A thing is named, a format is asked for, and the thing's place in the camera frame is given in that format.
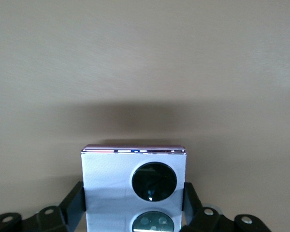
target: circular lens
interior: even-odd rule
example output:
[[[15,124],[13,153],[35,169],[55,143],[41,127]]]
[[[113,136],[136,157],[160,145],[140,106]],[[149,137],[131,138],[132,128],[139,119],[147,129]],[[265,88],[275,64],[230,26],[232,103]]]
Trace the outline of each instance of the circular lens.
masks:
[[[168,198],[174,192],[176,183],[174,171],[159,162],[142,165],[132,178],[135,193],[149,202],[158,202]]]
[[[136,218],[132,225],[133,232],[146,232],[146,231],[165,231],[173,232],[174,223],[172,219],[161,212],[147,212],[141,214]]]

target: black clamp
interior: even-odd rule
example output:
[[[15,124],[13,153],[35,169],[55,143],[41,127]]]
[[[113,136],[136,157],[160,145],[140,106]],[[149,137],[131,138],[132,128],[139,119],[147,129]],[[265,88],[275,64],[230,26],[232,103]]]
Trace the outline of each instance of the black clamp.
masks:
[[[0,215],[0,232],[73,232],[85,207],[83,182],[78,182],[59,206],[49,206],[22,220],[19,213]],[[271,232],[252,215],[237,215],[234,221],[215,209],[203,207],[191,183],[185,183],[183,211],[187,225],[180,232]]]

